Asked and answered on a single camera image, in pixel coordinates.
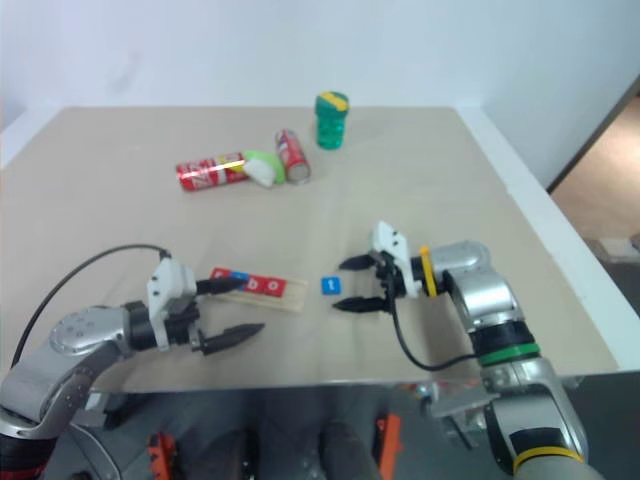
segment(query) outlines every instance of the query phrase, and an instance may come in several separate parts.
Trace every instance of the black cable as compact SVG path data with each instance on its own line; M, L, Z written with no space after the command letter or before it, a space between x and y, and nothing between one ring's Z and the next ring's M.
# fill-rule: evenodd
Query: black cable
M74 268L69 273L67 273L62 278L62 280L60 280L56 284L56 286L51 289L51 291L47 294L47 296L44 297L44 300L42 300L42 302L40 302L40 305L38 305L38 308L36 308L36 311L31 316L31 319L29 320L29 323L27 323L27 326L23 330L22 336L20 337L20 340L18 341L18 346L16 347L16 352L13 354L13 360L11 361L11 368L13 368L16 365L16 363L18 363L18 361L20 360L20 356L22 355L22 350L24 350L24 346L27 343L27 338L29 338L29 334L31 333L31 330L33 330L33 327L36 324L36 321L38 320L38 317L40 317L40 314L42 313L44 308L47 306L47 304L51 301L53 296L56 293L58 293L58 290L60 290L79 271L81 271L84 268L88 267L89 265L91 265L96 260L99 260L102 257L106 257L107 255L111 255L112 253L120 252L122 250L138 250L138 249L155 250L155 251L160 253L160 258L171 257L171 254L169 253L169 251L166 248L158 247L157 245L151 245L151 244L147 244L147 243L130 243L130 244L127 244L127 245L120 245L118 247L110 248L110 249L105 250L103 252L100 252L97 255L94 255L93 257L91 257L91 258L85 260L84 262L82 262L76 268Z
M398 342L400 343L400 347L402 347L402 351L407 356L407 358L413 363L416 367L426 370L428 372L437 372L439 370L444 370L449 368L456 363L463 362L465 360L471 360L476 358L476 355L473 353L469 353L466 355L460 355L459 357L454 357L450 360L447 360L443 363L438 363L436 365L427 365L426 363L422 363L416 357L413 356L409 347L407 346L407 342L404 340L404 335L402 335L402 330L400 329L400 321L398 320L398 312L396 311L396 294L395 294L395 284L393 279L393 273L387 275L387 300L389 302L389 313L393 318L393 326L396 329L396 336L398 337Z

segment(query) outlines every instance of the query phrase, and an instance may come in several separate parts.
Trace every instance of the white wall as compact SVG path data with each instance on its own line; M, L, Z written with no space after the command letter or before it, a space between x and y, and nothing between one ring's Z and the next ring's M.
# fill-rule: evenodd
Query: white wall
M640 70L637 0L3 2L5 125L41 105L309 105L336 88L486 104L546 182Z
M640 75L640 1L538 3L527 45L484 107L547 186Z

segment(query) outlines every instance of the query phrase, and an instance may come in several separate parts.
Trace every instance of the orange part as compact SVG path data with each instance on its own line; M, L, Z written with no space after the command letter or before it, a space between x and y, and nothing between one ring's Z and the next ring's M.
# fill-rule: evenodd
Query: orange part
M383 439L382 439L382 453L380 454L380 460L378 462L378 469L383 480L393 479L393 469L396 465L396 456L402 445L400 443L400 426L402 420L399 416L389 414L386 418Z
M176 455L176 442L171 435L154 433L147 441L154 480L172 480L172 464Z

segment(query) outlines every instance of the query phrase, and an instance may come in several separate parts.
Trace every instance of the cylindrical container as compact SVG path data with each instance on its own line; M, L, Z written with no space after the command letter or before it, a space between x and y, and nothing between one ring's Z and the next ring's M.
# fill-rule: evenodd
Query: cylindrical container
M316 142L334 150L342 145L344 124L349 113L349 99L338 92L324 92L316 97Z
M199 162L181 163L176 165L176 173L185 190L202 190L248 179L242 168L244 163L242 153L227 153Z
M276 151L284 165L289 182L299 185L309 180L311 168L304 156L300 140L287 128L276 132Z

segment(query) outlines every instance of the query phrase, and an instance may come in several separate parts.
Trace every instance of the green ring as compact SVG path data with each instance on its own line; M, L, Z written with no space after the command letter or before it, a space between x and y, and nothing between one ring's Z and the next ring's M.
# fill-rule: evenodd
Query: green ring
M502 362L520 355L529 355L531 353L539 352L540 347L537 343L525 343L524 345L515 345L513 347L503 348L502 350L487 353L486 355L478 357L478 361L482 366L487 366L492 363Z

